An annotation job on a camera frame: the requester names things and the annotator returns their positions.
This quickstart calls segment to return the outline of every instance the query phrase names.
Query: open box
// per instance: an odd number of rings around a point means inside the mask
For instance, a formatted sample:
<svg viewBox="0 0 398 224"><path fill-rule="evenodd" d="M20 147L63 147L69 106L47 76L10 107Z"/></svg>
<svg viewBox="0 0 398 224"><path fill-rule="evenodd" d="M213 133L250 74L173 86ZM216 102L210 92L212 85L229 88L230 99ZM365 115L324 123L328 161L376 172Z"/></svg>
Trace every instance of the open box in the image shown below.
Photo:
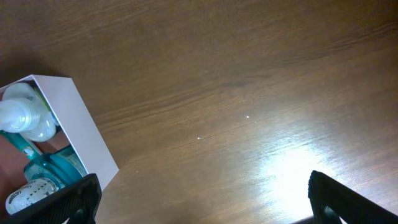
<svg viewBox="0 0 398 224"><path fill-rule="evenodd" d="M37 86L54 113L61 131L46 142L35 142L43 152L71 145L88 174L98 176L103 190L119 171L71 78L29 75L17 82ZM0 96L10 83L0 88ZM9 194L26 184L28 158L0 136L0 214Z"/></svg>

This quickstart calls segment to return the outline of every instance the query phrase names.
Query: wood grain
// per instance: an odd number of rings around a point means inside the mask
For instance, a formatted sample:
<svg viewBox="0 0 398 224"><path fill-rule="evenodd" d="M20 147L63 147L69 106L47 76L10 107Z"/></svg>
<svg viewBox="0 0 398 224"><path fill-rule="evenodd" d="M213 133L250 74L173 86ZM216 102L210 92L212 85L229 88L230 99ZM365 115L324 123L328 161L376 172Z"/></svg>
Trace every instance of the wood grain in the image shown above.
<svg viewBox="0 0 398 224"><path fill-rule="evenodd" d="M72 77L121 168L98 223L288 223L322 171L398 213L398 3L8 1L1 81Z"/></svg>

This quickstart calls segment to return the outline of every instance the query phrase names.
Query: teal handle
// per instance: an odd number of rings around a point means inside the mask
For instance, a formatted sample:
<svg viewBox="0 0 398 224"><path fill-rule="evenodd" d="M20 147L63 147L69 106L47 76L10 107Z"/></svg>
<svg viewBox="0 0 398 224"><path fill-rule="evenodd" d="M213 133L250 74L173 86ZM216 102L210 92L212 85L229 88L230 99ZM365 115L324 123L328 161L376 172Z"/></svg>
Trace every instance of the teal handle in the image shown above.
<svg viewBox="0 0 398 224"><path fill-rule="evenodd" d="M0 131L12 145L20 150L29 160L35 159L41 155L41 152L36 148L32 142L26 141L19 133L8 133L6 131Z"/></svg>

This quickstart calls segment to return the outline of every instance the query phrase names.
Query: teal plastic object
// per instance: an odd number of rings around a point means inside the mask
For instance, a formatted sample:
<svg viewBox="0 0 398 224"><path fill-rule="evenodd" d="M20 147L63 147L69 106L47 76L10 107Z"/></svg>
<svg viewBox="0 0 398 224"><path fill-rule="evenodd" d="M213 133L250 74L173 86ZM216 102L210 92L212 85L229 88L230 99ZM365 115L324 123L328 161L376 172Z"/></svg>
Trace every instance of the teal plastic object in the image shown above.
<svg viewBox="0 0 398 224"><path fill-rule="evenodd" d="M83 165L71 146L55 154L44 154L31 160L24 168L28 181L46 177L61 189L71 185L87 175Z"/></svg>
<svg viewBox="0 0 398 224"><path fill-rule="evenodd" d="M20 150L30 160L35 159L42 155L42 153L36 148L36 146L24 139L19 133L8 133L6 131L0 131L11 144L13 144L18 150Z"/></svg>

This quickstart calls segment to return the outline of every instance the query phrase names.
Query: wooden table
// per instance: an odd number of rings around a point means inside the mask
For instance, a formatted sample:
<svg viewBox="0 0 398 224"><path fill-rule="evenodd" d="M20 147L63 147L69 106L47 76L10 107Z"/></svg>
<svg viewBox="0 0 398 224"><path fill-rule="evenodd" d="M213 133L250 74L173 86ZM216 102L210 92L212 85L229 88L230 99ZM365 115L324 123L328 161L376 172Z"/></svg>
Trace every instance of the wooden table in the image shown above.
<svg viewBox="0 0 398 224"><path fill-rule="evenodd" d="M288 223L311 170L398 213L398 2L7 1L0 74L72 77L98 223Z"/></svg>

